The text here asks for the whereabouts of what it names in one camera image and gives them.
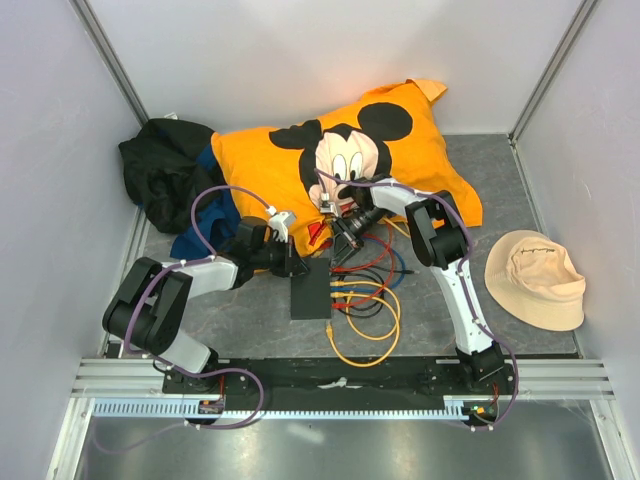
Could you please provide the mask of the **black network switch box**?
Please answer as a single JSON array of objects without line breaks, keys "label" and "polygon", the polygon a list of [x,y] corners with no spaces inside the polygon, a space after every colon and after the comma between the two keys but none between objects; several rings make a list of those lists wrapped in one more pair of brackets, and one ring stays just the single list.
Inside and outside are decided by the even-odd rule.
[{"label": "black network switch box", "polygon": [[330,319],[330,262],[326,258],[309,258],[307,266],[307,273],[291,279],[290,317],[296,321]]}]

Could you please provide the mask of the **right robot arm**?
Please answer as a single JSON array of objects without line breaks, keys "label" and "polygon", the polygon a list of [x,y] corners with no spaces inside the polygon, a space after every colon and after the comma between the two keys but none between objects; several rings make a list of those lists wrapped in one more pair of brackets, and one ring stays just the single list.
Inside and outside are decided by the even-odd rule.
[{"label": "right robot arm", "polygon": [[451,193],[429,193],[391,177],[348,181],[319,171],[357,204],[354,214],[335,221],[333,260],[344,264],[362,248],[362,237],[373,223],[389,214],[406,219],[414,255],[434,275],[453,323],[456,354],[461,363],[458,381],[467,392],[483,392],[493,382],[500,390],[518,393],[518,369],[508,370],[503,353],[509,348],[491,332],[471,279],[472,241]]}]

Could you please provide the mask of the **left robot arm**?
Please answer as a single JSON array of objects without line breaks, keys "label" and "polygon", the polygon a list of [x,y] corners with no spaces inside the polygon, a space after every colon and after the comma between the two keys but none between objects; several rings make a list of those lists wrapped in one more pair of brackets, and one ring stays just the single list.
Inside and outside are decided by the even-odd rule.
[{"label": "left robot arm", "polygon": [[219,384],[218,354],[190,337],[181,323],[190,299],[230,291],[265,270],[280,278],[296,277],[309,267],[296,251],[289,227],[295,215],[276,212],[268,220],[245,217],[224,251],[202,259],[163,264],[136,260],[102,319],[104,330],[167,363],[165,379],[187,391],[210,393]]}]

